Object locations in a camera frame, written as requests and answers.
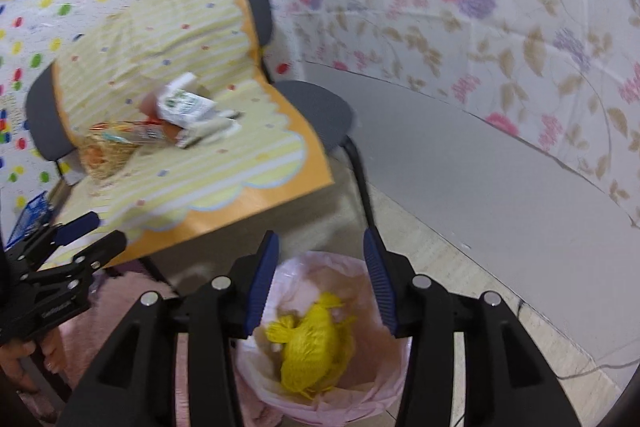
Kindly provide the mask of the yellow mesh net bag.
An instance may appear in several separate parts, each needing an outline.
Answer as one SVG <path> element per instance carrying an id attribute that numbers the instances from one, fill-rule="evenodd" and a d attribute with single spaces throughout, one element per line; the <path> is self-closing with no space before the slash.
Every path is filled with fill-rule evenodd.
<path id="1" fill-rule="evenodd" d="M 352 324 L 356 317 L 337 320 L 343 301 L 321 293 L 302 317 L 282 315 L 266 328 L 270 343 L 281 346 L 280 382 L 289 393 L 312 400 L 333 389 L 355 354 Z"/>

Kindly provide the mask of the white paper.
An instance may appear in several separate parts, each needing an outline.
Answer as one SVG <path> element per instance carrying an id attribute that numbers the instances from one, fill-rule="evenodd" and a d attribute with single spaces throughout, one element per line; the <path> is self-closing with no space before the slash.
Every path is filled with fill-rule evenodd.
<path id="1" fill-rule="evenodd" d="M 187 148 L 201 141 L 216 141 L 231 129 L 242 112 L 233 109 L 211 113 L 204 119 L 188 124 L 176 136 L 176 145 L 179 148 Z"/>

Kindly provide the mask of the woven bamboo basket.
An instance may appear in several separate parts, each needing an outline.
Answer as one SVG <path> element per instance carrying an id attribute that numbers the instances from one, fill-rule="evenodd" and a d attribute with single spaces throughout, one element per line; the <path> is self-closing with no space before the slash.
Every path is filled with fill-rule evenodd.
<path id="1" fill-rule="evenodd" d="M 100 122 L 92 126 L 79 145 L 82 167 L 91 178 L 101 181 L 125 167 L 139 148 L 133 122 Z"/>

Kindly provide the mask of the white milk carton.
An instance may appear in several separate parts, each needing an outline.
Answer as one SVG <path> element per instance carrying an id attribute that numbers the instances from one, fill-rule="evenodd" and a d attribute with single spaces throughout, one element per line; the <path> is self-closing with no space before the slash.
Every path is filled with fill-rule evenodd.
<path id="1" fill-rule="evenodd" d="M 185 72 L 157 93 L 156 113 L 160 120 L 186 129 L 215 117 L 216 104 L 198 94 L 198 77 Z"/>

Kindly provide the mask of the colourful snack pouch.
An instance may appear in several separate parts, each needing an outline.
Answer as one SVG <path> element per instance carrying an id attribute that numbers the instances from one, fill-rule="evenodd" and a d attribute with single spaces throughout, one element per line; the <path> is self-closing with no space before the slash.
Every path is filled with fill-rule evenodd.
<path id="1" fill-rule="evenodd" d="M 99 122 L 89 129 L 89 133 L 95 138 L 134 146 L 174 142 L 163 124 L 155 120 Z"/>

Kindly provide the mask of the pink lined trash bin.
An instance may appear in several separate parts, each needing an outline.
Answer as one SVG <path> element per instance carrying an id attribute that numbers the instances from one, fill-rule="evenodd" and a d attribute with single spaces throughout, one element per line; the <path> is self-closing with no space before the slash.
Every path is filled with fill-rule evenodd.
<path id="1" fill-rule="evenodd" d="M 274 273 L 262 321 L 236 344 L 246 425 L 347 426 L 401 396 L 411 343 L 383 325 L 357 258 L 308 251 Z"/>

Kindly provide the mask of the blue plastic basket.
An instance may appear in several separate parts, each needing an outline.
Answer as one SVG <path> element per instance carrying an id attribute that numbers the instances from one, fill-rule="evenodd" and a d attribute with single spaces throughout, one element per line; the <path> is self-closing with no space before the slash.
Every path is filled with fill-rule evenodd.
<path id="1" fill-rule="evenodd" d="M 42 192 L 31 199 L 22 209 L 16 225 L 6 241 L 6 247 L 12 248 L 27 236 L 37 231 L 41 225 L 46 225 L 52 216 L 52 209 L 46 192 Z"/>

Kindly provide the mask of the grey office chair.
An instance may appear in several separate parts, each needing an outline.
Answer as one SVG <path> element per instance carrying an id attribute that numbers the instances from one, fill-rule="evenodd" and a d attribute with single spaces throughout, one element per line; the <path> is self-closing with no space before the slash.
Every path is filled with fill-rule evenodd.
<path id="1" fill-rule="evenodd" d="M 273 33 L 273 16 L 269 0 L 248 0 L 254 16 L 258 42 L 270 43 Z M 355 122 L 355 113 L 346 101 L 335 93 L 315 84 L 297 80 L 268 81 L 280 92 L 314 128 L 328 153 L 341 147 L 352 165 L 358 186 L 366 223 L 375 225 L 374 211 L 367 186 L 366 169 L 358 147 L 349 136 Z M 26 119 L 38 152 L 44 159 L 58 162 L 75 150 L 62 117 L 55 107 L 53 67 L 40 74 L 26 95 Z"/>

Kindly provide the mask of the floral pattern wall sheet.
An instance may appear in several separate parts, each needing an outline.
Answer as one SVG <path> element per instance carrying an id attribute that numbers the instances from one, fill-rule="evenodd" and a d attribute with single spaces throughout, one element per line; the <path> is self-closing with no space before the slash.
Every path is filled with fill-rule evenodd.
<path id="1" fill-rule="evenodd" d="M 639 217 L 639 0 L 278 0 L 299 60 L 447 102 Z"/>

